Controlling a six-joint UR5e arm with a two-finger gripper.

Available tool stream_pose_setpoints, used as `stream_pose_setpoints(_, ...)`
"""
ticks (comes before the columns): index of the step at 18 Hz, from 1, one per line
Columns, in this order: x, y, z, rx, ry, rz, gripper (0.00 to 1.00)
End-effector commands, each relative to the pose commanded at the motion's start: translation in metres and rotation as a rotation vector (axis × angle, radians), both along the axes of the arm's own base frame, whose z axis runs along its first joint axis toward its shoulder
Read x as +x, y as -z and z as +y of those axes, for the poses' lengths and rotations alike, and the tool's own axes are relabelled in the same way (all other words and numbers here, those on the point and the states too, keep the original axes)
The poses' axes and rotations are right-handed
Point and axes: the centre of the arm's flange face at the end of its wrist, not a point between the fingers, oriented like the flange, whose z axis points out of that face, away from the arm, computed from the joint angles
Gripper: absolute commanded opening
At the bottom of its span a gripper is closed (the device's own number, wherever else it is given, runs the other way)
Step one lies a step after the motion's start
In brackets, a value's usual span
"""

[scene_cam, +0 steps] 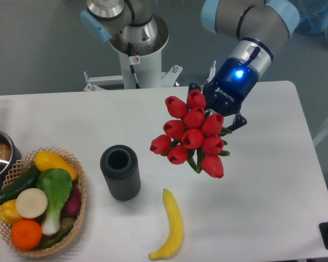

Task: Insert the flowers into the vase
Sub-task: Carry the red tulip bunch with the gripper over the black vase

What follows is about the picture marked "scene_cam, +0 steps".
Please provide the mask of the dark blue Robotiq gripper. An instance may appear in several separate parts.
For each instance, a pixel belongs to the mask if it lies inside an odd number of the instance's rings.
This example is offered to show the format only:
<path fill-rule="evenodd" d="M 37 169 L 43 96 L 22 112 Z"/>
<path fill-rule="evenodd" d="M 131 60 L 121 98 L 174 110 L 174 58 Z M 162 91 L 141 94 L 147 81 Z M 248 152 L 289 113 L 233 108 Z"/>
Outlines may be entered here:
<path fill-rule="evenodd" d="M 228 58 L 203 89 L 194 82 L 189 84 L 188 95 L 204 95 L 208 109 L 221 115 L 235 114 L 232 124 L 227 127 L 231 132 L 248 123 L 240 110 L 243 101 L 259 80 L 257 72 L 249 66 L 249 63 L 249 61 L 242 62 L 236 58 Z"/>

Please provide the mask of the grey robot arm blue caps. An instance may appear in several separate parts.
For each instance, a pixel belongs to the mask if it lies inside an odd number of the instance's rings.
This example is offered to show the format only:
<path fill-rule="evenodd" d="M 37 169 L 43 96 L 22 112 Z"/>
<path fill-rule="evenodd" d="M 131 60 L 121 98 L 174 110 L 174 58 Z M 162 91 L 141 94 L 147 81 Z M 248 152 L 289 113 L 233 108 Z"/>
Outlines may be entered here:
<path fill-rule="evenodd" d="M 80 18 L 94 38 L 110 42 L 118 52 L 126 89 L 168 86 L 161 71 L 168 27 L 153 13 L 151 1 L 87 1 Z M 208 110 L 234 116 L 230 131 L 246 124 L 240 112 L 243 101 L 299 21 L 300 14 L 289 1 L 205 1 L 202 26 L 238 40 L 202 88 Z"/>

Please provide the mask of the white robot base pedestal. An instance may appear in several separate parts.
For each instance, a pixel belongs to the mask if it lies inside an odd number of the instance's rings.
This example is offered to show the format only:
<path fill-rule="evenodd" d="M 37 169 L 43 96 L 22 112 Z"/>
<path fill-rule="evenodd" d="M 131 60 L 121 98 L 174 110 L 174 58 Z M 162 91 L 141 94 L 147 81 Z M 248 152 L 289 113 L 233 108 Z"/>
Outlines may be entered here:
<path fill-rule="evenodd" d="M 121 75 L 88 77 L 84 72 L 86 91 L 100 91 L 102 86 L 122 84 L 124 89 L 161 88 L 177 85 L 183 67 L 175 64 L 167 72 L 162 71 L 162 50 L 169 39 L 165 21 L 153 15 L 141 26 L 126 26 L 118 34 L 107 39 L 109 33 L 95 19 L 87 26 L 100 41 L 109 41 L 118 53 Z"/>

